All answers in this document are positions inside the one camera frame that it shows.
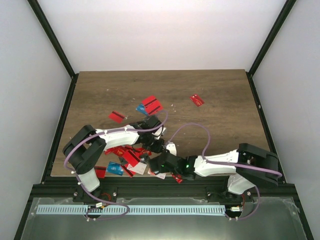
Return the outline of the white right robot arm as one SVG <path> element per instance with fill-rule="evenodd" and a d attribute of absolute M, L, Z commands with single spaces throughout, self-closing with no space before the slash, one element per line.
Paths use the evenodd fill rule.
<path fill-rule="evenodd" d="M 160 155 L 149 159 L 148 165 L 155 175 L 170 173 L 183 181 L 228 176 L 222 195 L 229 202 L 251 188 L 277 186 L 278 179 L 283 176 L 275 153 L 248 143 L 241 143 L 238 149 L 223 154 L 185 158 L 165 149 Z"/>

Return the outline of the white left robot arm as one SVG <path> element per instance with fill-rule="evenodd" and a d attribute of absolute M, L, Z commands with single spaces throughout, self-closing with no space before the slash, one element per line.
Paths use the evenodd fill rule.
<path fill-rule="evenodd" d="M 153 153 L 160 153 L 164 145 L 161 136 L 166 130 L 164 122 L 156 115 L 111 129 L 95 129 L 90 124 L 85 125 L 64 146 L 63 165 L 75 174 L 79 184 L 85 188 L 85 197 L 97 202 L 102 196 L 102 189 L 94 167 L 100 156 L 107 150 L 136 144 Z"/>

